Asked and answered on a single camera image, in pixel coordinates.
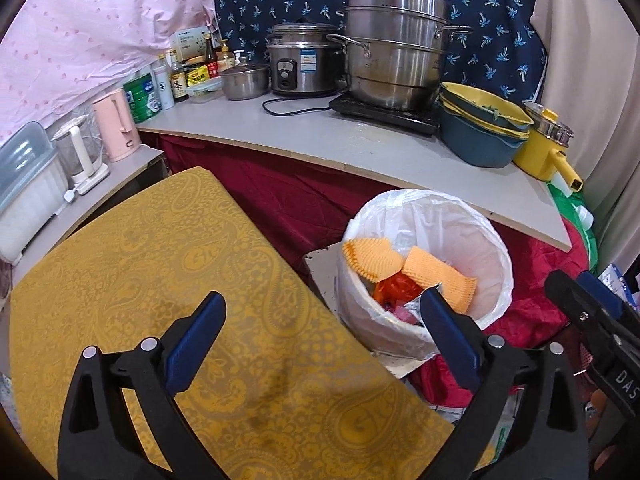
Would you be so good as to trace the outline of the red plastic bag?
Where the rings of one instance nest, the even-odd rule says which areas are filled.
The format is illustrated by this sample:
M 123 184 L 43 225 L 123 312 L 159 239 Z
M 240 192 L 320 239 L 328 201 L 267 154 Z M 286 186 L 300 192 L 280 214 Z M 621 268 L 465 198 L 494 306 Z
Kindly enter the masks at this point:
M 386 311 L 393 311 L 418 298 L 423 288 L 402 272 L 374 286 L 372 298 Z

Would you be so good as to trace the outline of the orange foam net sleeve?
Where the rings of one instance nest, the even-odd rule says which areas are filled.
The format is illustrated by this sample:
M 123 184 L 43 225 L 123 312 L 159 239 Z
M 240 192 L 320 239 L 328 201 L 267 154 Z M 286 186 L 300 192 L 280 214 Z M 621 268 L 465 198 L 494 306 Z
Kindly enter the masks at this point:
M 387 238 L 355 238 L 343 243 L 342 252 L 348 266 L 373 289 L 378 282 L 402 272 L 423 290 L 442 286 L 442 296 L 457 313 L 469 309 L 476 292 L 476 278 L 464 276 L 418 246 L 411 247 L 408 255 L 403 256 Z M 388 312 L 406 323 L 416 324 L 406 304 Z

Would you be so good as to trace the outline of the yellow blue stacked basins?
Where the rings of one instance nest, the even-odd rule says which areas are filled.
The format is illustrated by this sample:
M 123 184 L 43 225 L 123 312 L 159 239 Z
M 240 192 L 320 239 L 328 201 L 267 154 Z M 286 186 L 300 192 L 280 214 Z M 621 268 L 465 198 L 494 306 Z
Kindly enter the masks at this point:
M 443 81 L 435 104 L 442 142 L 475 167 L 508 166 L 533 127 L 533 118 L 518 104 L 466 84 Z

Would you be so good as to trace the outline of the beige curtain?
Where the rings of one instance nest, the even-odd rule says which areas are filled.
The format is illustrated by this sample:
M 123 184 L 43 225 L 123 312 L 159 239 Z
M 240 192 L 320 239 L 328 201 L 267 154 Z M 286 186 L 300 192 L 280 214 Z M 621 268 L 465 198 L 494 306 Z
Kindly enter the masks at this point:
M 574 130 L 600 263 L 639 255 L 639 34 L 618 0 L 535 0 L 549 61 L 541 102 Z

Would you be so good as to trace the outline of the white box with blue lid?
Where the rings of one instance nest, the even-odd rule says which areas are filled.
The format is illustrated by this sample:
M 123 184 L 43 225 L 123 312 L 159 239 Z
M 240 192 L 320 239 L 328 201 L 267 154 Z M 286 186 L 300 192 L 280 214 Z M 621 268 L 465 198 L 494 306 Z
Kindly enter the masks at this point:
M 68 181 L 58 149 L 39 122 L 1 147 L 1 260 L 15 264 L 63 207 Z

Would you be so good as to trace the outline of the black induction cooker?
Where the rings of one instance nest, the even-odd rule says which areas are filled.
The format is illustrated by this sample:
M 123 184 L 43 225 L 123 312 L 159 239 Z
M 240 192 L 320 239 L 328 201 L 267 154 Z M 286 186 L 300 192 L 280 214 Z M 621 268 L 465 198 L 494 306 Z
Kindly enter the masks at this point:
M 332 99 L 329 102 L 329 108 L 346 117 L 374 122 L 428 138 L 439 134 L 439 114 L 431 108 L 424 113 L 391 110 L 362 102 L 348 92 Z

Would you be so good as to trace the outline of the navy floral cloth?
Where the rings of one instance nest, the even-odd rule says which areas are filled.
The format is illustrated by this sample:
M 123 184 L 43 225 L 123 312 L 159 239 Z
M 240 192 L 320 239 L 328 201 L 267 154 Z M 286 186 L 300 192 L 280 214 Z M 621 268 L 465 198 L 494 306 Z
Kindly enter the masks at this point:
M 529 23 L 535 0 L 454 0 L 446 12 L 452 24 L 472 27 L 451 39 L 442 61 L 446 81 L 468 84 L 509 101 L 532 100 L 547 52 Z M 299 18 L 344 30 L 346 0 L 215 0 L 222 38 L 252 61 L 268 58 L 266 37 L 277 24 Z

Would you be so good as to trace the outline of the pink electric kettle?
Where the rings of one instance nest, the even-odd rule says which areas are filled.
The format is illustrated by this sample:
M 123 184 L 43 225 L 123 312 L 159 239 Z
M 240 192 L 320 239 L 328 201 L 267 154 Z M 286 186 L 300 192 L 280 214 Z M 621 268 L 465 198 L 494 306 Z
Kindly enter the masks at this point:
M 108 92 L 95 100 L 92 108 L 101 140 L 111 162 L 119 162 L 140 148 L 140 136 L 124 90 Z

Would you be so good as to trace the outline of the green tin can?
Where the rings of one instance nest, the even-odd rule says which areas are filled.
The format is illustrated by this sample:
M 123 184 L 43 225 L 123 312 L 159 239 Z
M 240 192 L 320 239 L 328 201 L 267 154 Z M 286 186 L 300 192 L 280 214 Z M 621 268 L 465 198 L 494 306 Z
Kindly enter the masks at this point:
M 146 122 L 156 116 L 162 109 L 151 74 L 145 74 L 130 80 L 122 88 L 125 92 L 131 116 L 136 124 Z

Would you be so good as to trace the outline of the large steel steamer pot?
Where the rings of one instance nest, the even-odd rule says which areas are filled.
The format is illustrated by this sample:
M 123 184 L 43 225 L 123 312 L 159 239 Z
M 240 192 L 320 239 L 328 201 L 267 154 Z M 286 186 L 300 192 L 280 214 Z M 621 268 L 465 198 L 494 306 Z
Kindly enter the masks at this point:
M 435 99 L 452 37 L 471 26 L 449 19 L 446 0 L 347 0 L 345 32 L 328 39 L 345 51 L 348 91 L 389 110 Z

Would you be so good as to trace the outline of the dark soy sauce bottle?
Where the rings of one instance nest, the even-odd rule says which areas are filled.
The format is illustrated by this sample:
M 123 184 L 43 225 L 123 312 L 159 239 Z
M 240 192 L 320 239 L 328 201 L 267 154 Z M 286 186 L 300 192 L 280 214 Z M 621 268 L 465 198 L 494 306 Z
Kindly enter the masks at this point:
M 180 67 L 175 50 L 170 50 L 167 53 L 167 63 L 170 69 L 169 79 L 174 100 L 183 102 L 189 99 L 188 92 L 186 92 L 186 75 Z

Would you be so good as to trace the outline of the white thermos bottle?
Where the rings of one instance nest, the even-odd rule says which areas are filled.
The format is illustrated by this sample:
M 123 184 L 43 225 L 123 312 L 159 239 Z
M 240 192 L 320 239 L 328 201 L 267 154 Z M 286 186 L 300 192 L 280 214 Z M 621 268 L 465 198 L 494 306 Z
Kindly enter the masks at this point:
M 170 110 L 175 106 L 175 99 L 171 90 L 165 55 L 160 54 L 158 56 L 157 60 L 152 64 L 152 72 L 156 82 L 157 93 L 160 97 L 160 107 L 162 110 Z

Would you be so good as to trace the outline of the small steel pot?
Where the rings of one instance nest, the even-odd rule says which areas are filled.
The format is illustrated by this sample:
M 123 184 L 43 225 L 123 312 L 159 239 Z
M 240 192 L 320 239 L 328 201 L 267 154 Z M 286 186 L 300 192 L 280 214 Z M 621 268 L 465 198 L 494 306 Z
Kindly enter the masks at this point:
M 222 91 L 231 101 L 244 101 L 263 96 L 270 88 L 270 67 L 244 63 L 220 74 Z

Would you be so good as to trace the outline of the silver rice cooker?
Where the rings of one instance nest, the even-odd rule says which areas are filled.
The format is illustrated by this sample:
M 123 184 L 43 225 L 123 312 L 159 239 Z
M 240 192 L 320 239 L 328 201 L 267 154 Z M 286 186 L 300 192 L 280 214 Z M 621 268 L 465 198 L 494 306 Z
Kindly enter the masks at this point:
M 274 25 L 267 36 L 271 89 L 278 96 L 325 96 L 337 92 L 344 70 L 342 47 L 322 23 Z

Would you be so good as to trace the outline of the pink dotted curtain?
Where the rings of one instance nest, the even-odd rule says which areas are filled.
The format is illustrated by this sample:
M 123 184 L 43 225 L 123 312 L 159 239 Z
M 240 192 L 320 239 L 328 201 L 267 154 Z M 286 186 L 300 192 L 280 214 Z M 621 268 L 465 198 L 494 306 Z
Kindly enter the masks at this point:
M 27 0 L 1 41 L 1 139 L 47 127 L 148 66 L 214 0 Z

